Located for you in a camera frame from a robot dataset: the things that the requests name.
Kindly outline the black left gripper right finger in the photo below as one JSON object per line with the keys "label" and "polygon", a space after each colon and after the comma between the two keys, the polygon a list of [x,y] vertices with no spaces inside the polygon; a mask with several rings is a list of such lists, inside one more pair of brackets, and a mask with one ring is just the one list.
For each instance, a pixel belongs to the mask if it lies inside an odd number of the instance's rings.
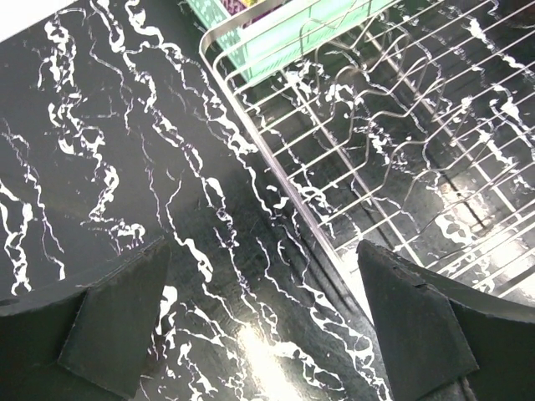
{"label": "black left gripper right finger", "polygon": [[362,240],[360,275],[396,400],[532,400],[533,307]]}

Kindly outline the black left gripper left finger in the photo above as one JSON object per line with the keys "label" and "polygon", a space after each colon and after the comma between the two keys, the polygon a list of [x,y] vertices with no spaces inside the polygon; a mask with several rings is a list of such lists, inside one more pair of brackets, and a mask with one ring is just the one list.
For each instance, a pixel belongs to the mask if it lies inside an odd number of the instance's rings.
{"label": "black left gripper left finger", "polygon": [[76,277],[2,298],[1,398],[133,398],[170,259],[159,237]]}

